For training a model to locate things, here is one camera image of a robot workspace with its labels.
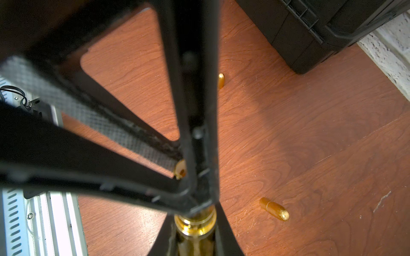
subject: black bar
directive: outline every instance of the black bar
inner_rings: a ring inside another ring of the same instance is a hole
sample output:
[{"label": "black bar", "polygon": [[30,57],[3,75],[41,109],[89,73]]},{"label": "black bar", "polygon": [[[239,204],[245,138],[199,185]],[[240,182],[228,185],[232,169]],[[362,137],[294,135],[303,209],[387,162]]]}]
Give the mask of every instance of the black bar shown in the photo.
[{"label": "black bar", "polygon": [[229,221],[223,211],[221,203],[215,204],[216,228],[215,228],[215,251],[218,256],[244,256]]},{"label": "black bar", "polygon": [[115,114],[119,118],[128,120],[135,124],[139,129],[135,131],[135,136],[157,150],[164,152],[167,156],[179,161],[182,159],[178,147],[178,141],[170,141],[157,130],[141,120],[123,103],[115,98],[110,92],[102,87],[93,78],[87,75],[78,63],[78,69],[67,74],[66,77],[82,93],[93,98],[101,108]]},{"label": "black bar", "polygon": [[[54,64],[108,34],[144,7],[145,0],[91,0],[29,51]],[[55,10],[56,14],[64,13]]]},{"label": "black bar", "polygon": [[171,213],[199,206],[175,180],[0,102],[0,184],[76,191]]},{"label": "black bar", "polygon": [[191,192],[219,199],[218,1],[151,1],[156,8]]},{"label": "black bar", "polygon": [[178,256],[177,227],[174,215],[168,214],[147,256]]},{"label": "black bar", "polygon": [[[162,145],[162,142],[167,143],[169,140],[165,138],[165,141],[161,141],[155,137],[152,133],[153,128],[150,127],[150,130],[146,131],[138,124],[118,116],[113,112],[116,109],[111,110],[109,106],[96,100],[92,95],[80,90],[64,78],[59,70],[45,61],[12,56],[2,63],[0,73],[16,86],[40,95],[43,101],[56,106],[69,116],[155,164],[172,171],[182,157],[179,149],[169,144]],[[89,77],[87,79],[87,77],[85,74],[82,76],[85,79],[84,84],[92,82],[92,79]]]}]

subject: black metal frame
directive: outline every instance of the black metal frame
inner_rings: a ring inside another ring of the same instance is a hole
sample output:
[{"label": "black metal frame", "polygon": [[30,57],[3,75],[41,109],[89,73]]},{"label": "black metal frame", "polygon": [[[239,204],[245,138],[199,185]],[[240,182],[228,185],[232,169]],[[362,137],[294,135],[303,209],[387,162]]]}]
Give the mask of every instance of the black metal frame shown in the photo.
[{"label": "black metal frame", "polygon": [[[229,227],[218,203],[219,1],[90,0],[79,5],[71,0],[39,0],[27,5],[14,0],[3,7],[0,11],[7,15],[0,17],[0,73],[5,78],[165,169],[172,171],[185,159],[187,175],[181,180],[168,178],[0,103],[2,186],[89,193],[170,214],[193,215],[216,204],[221,212],[218,226]],[[178,141],[168,140],[134,115],[80,66],[90,45],[146,7],[158,14]],[[27,20],[21,13],[41,22]],[[27,31],[32,33],[17,42]]]}]

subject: ventilation slot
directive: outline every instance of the ventilation slot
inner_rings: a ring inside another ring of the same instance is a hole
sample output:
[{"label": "ventilation slot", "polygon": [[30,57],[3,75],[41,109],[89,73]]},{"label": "ventilation slot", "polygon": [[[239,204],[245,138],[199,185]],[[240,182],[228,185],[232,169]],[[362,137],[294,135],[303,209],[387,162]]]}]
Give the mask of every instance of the ventilation slot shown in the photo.
[{"label": "ventilation slot", "polygon": [[25,200],[23,191],[3,189],[5,210],[7,255],[28,255],[27,224],[25,222]]},{"label": "ventilation slot", "polygon": [[[7,80],[0,76],[0,87],[3,85],[7,85]],[[4,100],[7,100],[7,92],[6,91],[0,91],[0,93],[3,95]]]}]

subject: screw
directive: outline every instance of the screw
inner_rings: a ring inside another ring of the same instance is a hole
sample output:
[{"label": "screw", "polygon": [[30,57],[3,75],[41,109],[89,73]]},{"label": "screw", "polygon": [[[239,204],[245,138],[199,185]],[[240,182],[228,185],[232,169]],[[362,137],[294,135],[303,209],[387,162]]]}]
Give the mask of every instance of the screw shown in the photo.
[{"label": "screw", "polygon": [[196,140],[202,139],[202,137],[204,136],[204,131],[201,127],[195,127],[192,130],[192,137]]}]

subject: scratch on floor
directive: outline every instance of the scratch on floor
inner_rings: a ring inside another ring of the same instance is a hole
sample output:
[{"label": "scratch on floor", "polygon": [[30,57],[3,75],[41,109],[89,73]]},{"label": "scratch on floor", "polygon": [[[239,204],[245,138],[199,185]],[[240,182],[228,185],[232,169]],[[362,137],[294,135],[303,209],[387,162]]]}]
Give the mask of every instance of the scratch on floor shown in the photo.
[{"label": "scratch on floor", "polygon": [[377,130],[375,130],[375,131],[372,131],[371,133],[367,134],[365,137],[361,138],[361,140],[364,139],[364,138],[366,138],[366,137],[368,137],[368,136],[370,136],[370,135],[372,135],[372,134],[374,134],[374,133],[377,132],[378,130],[383,129],[385,126],[388,126],[389,124],[391,124],[391,123],[393,123],[393,122],[396,122],[396,121],[399,120],[399,119],[400,119],[400,117],[394,119],[393,121],[389,122],[388,124],[383,125],[383,126],[380,127],[379,129],[377,129]]},{"label": "scratch on floor", "polygon": [[249,229],[249,231],[252,229],[254,223],[255,223],[255,217],[253,217],[252,225],[251,225],[251,228]]},{"label": "scratch on floor", "polygon": [[235,153],[235,155],[227,162],[227,164],[225,164],[225,166],[227,166],[227,165],[229,164],[229,162],[230,162],[242,149],[244,149],[248,144],[249,144],[249,143],[247,143],[245,146],[243,146],[241,149],[239,149],[239,150]]},{"label": "scratch on floor", "polygon": [[387,195],[384,195],[384,196],[380,199],[380,201],[379,201],[379,203],[377,204],[376,208],[373,210],[373,213],[379,208],[379,206],[381,205],[383,199],[385,199],[386,197],[388,197],[391,193],[392,193],[392,191],[390,190],[390,191],[387,193]]},{"label": "scratch on floor", "polygon": [[331,156],[332,156],[332,155],[329,155],[329,156],[327,156],[327,157],[323,158],[322,160],[315,162],[315,163],[314,163],[314,165],[315,165],[315,164],[317,164],[317,163],[322,162],[323,160],[325,160],[325,159],[327,159],[327,158],[329,158],[329,157],[331,157]]}]

